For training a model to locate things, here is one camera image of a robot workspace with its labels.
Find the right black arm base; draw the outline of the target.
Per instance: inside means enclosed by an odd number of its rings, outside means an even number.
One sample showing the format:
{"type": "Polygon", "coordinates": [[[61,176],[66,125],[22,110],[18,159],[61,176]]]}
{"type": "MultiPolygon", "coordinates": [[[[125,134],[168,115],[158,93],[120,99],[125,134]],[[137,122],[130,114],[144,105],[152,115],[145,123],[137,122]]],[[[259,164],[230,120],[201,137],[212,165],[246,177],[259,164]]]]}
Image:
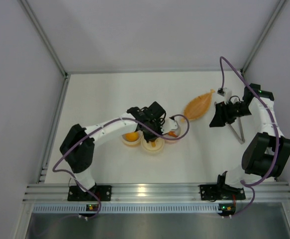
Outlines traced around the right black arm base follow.
{"type": "Polygon", "coordinates": [[[217,184],[199,185],[200,196],[203,201],[217,200],[245,200],[246,196],[243,188],[234,188],[231,186],[219,186],[217,184]]]}

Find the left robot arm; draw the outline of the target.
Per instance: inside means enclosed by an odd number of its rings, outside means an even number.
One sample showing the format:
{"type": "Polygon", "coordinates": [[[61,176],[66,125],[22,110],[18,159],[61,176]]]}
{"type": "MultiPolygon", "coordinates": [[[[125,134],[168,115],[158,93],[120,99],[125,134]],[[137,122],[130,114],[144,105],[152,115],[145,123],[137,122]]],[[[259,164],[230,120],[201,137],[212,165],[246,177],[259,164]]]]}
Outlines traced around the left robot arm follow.
{"type": "Polygon", "coordinates": [[[141,131],[146,142],[177,129],[174,119],[165,119],[166,111],[153,102],[149,107],[131,107],[120,117],[93,126],[71,127],[60,146],[60,152],[71,168],[82,191],[92,189],[96,182],[91,164],[95,148],[127,133],[141,131]]]}

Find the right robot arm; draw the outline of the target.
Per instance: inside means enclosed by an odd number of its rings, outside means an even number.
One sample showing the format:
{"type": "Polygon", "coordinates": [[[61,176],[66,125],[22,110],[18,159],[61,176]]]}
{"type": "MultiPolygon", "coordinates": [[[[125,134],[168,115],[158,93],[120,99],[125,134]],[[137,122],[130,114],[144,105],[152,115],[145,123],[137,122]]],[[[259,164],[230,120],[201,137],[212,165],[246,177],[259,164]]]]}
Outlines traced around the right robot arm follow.
{"type": "Polygon", "coordinates": [[[210,127],[231,126],[244,116],[252,116],[255,136],[242,156],[241,166],[226,171],[230,186],[256,186],[268,178],[281,175],[290,157],[290,139],[281,132],[274,112],[274,95],[258,84],[244,88],[242,100],[231,101],[232,91],[223,89],[225,100],[215,103],[210,127]]]}

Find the metal tongs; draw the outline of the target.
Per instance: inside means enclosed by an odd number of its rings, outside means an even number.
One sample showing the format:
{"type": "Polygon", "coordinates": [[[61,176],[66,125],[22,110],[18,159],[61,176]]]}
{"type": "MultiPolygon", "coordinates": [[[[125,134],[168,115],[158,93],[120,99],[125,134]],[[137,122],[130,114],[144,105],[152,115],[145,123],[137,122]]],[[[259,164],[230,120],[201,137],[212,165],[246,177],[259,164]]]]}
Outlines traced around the metal tongs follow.
{"type": "Polygon", "coordinates": [[[231,124],[227,123],[226,125],[229,127],[230,131],[233,133],[233,135],[235,136],[237,141],[240,144],[244,144],[245,143],[245,137],[244,137],[244,131],[243,131],[241,118],[238,117],[236,120],[237,120],[237,125],[238,125],[238,131],[236,131],[231,124]]]}

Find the orange ball food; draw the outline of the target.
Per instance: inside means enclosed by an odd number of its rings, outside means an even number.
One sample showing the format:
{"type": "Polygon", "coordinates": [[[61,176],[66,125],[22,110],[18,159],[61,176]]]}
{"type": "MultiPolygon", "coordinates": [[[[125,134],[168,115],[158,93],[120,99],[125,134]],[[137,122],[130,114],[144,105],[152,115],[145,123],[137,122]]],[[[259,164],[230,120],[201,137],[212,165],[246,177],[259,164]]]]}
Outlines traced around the orange ball food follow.
{"type": "Polygon", "coordinates": [[[125,134],[125,139],[128,142],[135,142],[138,140],[138,138],[139,138],[138,132],[131,132],[131,133],[125,134]]]}

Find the orange shrimp food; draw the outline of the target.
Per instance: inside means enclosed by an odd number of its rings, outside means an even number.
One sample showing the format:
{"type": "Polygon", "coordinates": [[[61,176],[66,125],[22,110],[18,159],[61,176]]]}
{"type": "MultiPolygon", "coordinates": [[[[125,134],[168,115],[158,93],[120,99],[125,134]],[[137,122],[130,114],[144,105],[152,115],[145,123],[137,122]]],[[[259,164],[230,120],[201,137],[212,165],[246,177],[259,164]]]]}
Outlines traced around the orange shrimp food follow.
{"type": "Polygon", "coordinates": [[[175,138],[178,137],[178,135],[176,134],[175,131],[170,131],[170,132],[168,133],[168,135],[171,136],[171,137],[175,137],[175,138]]]}

